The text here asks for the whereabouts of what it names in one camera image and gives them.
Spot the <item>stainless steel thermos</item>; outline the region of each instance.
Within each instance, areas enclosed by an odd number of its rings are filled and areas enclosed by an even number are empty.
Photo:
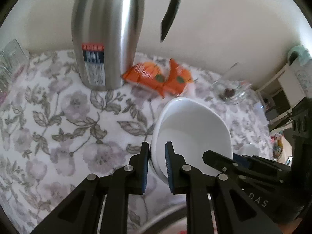
[[[180,0],[171,0],[162,21],[163,41]],[[72,40],[80,78],[96,91],[118,88],[132,65],[140,36],[144,0],[76,0]]]

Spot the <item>green object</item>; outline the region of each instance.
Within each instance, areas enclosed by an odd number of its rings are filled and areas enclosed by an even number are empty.
[[[160,82],[160,83],[164,83],[165,82],[165,77],[163,75],[156,75],[155,79]]]
[[[304,46],[295,46],[288,52],[288,64],[291,65],[297,58],[301,66],[306,65],[310,60],[312,60],[308,49]]]
[[[178,83],[185,83],[183,77],[181,77],[181,76],[178,76],[178,77],[177,77],[177,82],[178,82]]]

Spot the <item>black handle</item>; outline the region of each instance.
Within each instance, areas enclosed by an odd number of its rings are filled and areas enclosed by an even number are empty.
[[[174,21],[174,18],[177,14],[177,10],[180,5],[180,0],[170,0],[169,7],[167,9],[166,15],[161,22],[161,42],[166,38],[170,27]]]
[[[106,197],[100,234],[127,233],[128,194],[125,192],[125,182],[126,178],[134,172],[134,169],[126,171],[121,167],[113,173]]]
[[[213,234],[213,220],[211,216],[210,203],[203,174],[197,168],[191,166],[189,171],[181,172],[189,176],[190,188],[186,195],[188,207],[187,233]]]

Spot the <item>white bowl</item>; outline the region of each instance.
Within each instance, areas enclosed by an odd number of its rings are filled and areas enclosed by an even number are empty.
[[[204,163],[204,152],[213,150],[233,158],[231,136],[224,121],[205,105],[186,97],[175,98],[165,106],[152,137],[151,162],[166,184],[165,144],[168,141],[172,142],[175,153],[184,156],[187,164],[211,176],[220,172]]]

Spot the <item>leaf pattern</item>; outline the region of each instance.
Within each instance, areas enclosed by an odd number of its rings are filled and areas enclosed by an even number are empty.
[[[127,133],[134,135],[134,136],[140,136],[145,135],[146,131],[144,130],[144,127],[139,122],[133,122],[133,121],[118,121],[118,124],[120,127],[126,131]]]
[[[168,59],[136,55],[137,62],[150,59],[168,69]],[[212,91],[217,74],[184,66],[193,74],[195,98],[229,127],[234,152],[253,143],[269,158],[269,131],[254,113],[255,100],[225,105]],[[0,201],[20,233],[31,232],[90,172],[105,176],[127,164],[143,141],[151,141],[164,107],[155,93],[129,84],[91,91],[77,73],[73,51],[32,56],[25,79],[21,74],[21,84],[1,106]],[[147,182],[144,195],[129,196],[128,231],[185,202],[152,172]]]
[[[43,113],[39,113],[36,111],[32,112],[32,116],[34,118],[34,121],[41,127],[46,127],[48,125],[48,121],[46,120],[46,117]]]

